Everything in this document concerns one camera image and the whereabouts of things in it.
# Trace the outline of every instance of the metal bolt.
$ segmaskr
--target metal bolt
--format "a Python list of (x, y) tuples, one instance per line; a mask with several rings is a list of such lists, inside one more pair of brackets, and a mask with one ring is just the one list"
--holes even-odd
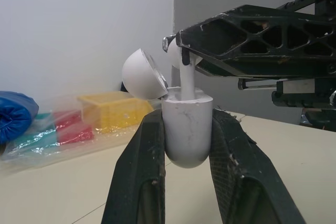
[(328, 73), (336, 73), (335, 63), (331, 63), (331, 64), (328, 65)]

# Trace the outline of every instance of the plastic bag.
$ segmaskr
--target plastic bag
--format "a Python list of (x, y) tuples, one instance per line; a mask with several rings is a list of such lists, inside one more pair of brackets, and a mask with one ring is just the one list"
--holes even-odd
[(7, 144), (2, 166), (45, 166), (128, 143), (151, 111), (148, 101), (126, 92), (50, 100), (24, 135)]

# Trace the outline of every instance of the yellow box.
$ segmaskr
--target yellow box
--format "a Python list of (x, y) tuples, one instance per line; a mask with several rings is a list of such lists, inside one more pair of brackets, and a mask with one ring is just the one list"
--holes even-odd
[(108, 92), (78, 97), (83, 120), (101, 133), (141, 123), (153, 111), (148, 101), (134, 98), (127, 92)]

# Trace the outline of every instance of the white plastic object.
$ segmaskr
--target white plastic object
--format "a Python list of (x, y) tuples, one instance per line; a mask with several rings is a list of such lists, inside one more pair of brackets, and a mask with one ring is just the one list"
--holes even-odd
[(164, 77), (152, 57), (142, 49), (124, 63), (122, 81), (131, 95), (143, 100), (157, 99), (168, 93)]
[(181, 88), (162, 98), (165, 151), (177, 166), (193, 168), (206, 160), (211, 146), (213, 98), (195, 89), (195, 100), (181, 101)]
[[(180, 59), (182, 58), (182, 48), (177, 46), (176, 39), (173, 39), (172, 42), (169, 44), (167, 54), (168, 54), (171, 64), (177, 69), (180, 69)], [(201, 57), (193, 53), (190, 53), (190, 58), (194, 58), (195, 65), (197, 65), (202, 60)]]

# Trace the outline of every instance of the white table surface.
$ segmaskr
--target white table surface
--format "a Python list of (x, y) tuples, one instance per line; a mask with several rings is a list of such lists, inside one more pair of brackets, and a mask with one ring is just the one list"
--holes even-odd
[[(336, 133), (241, 114), (237, 119), (271, 158), (306, 222), (336, 223), (336, 191), (329, 190), (336, 182)], [(113, 170), (124, 148), (0, 179), (1, 223), (100, 223)], [(197, 168), (182, 169), (166, 159), (166, 223), (220, 220), (208, 160)]]

